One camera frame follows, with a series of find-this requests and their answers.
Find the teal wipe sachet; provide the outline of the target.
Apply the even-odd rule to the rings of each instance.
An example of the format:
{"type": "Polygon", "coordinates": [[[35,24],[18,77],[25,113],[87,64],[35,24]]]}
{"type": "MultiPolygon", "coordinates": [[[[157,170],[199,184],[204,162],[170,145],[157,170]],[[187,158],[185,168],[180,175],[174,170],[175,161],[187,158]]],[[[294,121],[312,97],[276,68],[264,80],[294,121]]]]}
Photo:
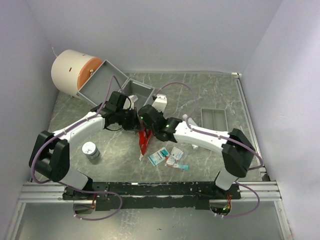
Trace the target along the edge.
{"type": "Polygon", "coordinates": [[[158,151],[156,151],[155,153],[151,154],[148,159],[151,162],[151,164],[155,167],[157,166],[159,163],[163,162],[164,160],[166,160],[169,157],[169,152],[167,151],[167,149],[165,147],[162,147],[161,149],[159,149],[158,151]]]}

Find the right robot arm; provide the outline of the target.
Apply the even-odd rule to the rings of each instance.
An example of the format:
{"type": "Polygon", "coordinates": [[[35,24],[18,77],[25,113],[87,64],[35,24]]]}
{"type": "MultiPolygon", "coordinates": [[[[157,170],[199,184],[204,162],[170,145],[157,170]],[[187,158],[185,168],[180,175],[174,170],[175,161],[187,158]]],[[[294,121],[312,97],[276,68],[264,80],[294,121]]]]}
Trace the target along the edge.
{"type": "Polygon", "coordinates": [[[212,193],[218,199],[229,194],[233,183],[244,178],[255,156],[255,149],[242,131],[215,131],[192,126],[179,118],[165,118],[163,113],[150,104],[138,111],[138,116],[147,129],[162,142],[186,143],[221,153],[224,168],[218,173],[212,193]]]}

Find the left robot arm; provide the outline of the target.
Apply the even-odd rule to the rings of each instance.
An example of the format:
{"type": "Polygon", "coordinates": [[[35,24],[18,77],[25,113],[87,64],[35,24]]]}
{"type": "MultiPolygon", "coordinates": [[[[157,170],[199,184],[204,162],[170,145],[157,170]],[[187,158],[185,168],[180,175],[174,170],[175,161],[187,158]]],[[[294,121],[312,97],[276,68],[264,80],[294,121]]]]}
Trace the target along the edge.
{"type": "Polygon", "coordinates": [[[114,91],[110,98],[92,108],[84,117],[54,132],[42,131],[36,139],[29,160],[32,179],[40,184],[35,173],[48,181],[75,189],[81,199],[89,199],[94,192],[93,180],[71,166],[70,154],[89,136],[118,124],[123,130],[140,127],[135,102],[136,95],[127,96],[114,91]]]}

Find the red first aid pouch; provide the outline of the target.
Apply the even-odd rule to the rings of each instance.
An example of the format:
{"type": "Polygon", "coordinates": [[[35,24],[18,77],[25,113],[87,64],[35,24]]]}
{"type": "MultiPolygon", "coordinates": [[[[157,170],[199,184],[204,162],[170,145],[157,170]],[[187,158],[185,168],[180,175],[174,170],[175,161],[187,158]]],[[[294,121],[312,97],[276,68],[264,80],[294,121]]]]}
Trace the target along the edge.
{"type": "Polygon", "coordinates": [[[139,131],[138,133],[139,133],[140,152],[144,156],[147,151],[149,140],[153,135],[153,133],[150,129],[146,129],[145,127],[143,128],[143,130],[139,131]]]}

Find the printed clear plastic packet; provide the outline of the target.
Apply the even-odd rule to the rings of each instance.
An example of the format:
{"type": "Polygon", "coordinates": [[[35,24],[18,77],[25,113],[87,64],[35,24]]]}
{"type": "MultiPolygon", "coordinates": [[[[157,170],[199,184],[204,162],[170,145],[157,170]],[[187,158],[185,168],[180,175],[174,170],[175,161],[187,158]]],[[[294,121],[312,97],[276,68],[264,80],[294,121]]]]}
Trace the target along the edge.
{"type": "Polygon", "coordinates": [[[181,160],[181,158],[183,157],[184,152],[182,150],[180,150],[177,147],[173,147],[171,153],[169,154],[167,160],[166,160],[166,164],[173,166],[174,164],[177,164],[178,161],[181,160]]]}

